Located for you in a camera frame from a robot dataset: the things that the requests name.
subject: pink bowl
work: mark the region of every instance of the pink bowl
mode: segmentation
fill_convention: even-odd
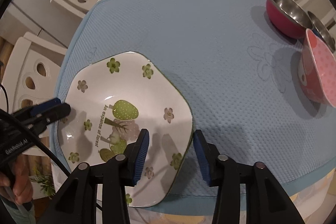
[[[304,94],[312,101],[336,107],[336,60],[312,30],[306,30],[298,76]]]
[[[313,29],[309,16],[293,0],[266,0],[266,12],[275,27],[289,37],[300,39],[307,28]]]

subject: textured mat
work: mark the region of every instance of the textured mat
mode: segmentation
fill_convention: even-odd
[[[58,79],[125,51],[147,56],[181,91],[194,125],[221,153],[263,161],[292,195],[325,176],[336,156],[335,110],[299,86],[301,44],[269,22],[266,0],[102,0],[78,28]],[[66,164],[52,127],[51,147]],[[152,210],[210,215],[217,189],[203,182],[191,146],[171,193]]]

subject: screw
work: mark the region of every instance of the screw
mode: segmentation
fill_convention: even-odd
[[[226,161],[229,159],[228,156],[226,156],[225,154],[219,154],[217,157],[220,161]]]
[[[88,164],[86,162],[82,162],[79,164],[78,169],[79,170],[85,170],[88,167]]]
[[[256,166],[257,168],[259,168],[259,169],[264,169],[264,168],[266,167],[266,165],[265,165],[263,162],[261,162],[261,161],[257,161],[257,162],[255,163],[255,166]]]
[[[122,161],[126,159],[126,156],[124,154],[119,154],[119,155],[116,155],[115,159],[118,161]]]

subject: bowl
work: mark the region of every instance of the bowl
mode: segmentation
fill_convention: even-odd
[[[150,145],[143,173],[125,191],[131,207],[164,199],[188,151],[193,119],[184,97],[148,58],[124,52],[83,68],[65,102],[71,112],[58,123],[58,140],[71,171],[83,161],[96,165],[123,153],[146,128]]]
[[[320,37],[331,50],[332,53],[336,51],[335,48],[335,41],[333,40],[332,36],[330,35],[328,29],[323,25],[323,23],[314,15],[312,12],[307,12],[308,16],[311,19],[311,22],[314,25],[313,32]]]
[[[298,65],[304,94],[312,101],[336,107],[336,60],[312,30],[306,30]]]
[[[266,0],[269,19],[285,35],[301,39],[306,29],[313,29],[307,13],[293,0]]]

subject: polka dot bowl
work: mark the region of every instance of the polka dot bowl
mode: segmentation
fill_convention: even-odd
[[[336,60],[328,46],[310,29],[306,30],[298,76],[310,100],[336,107]]]

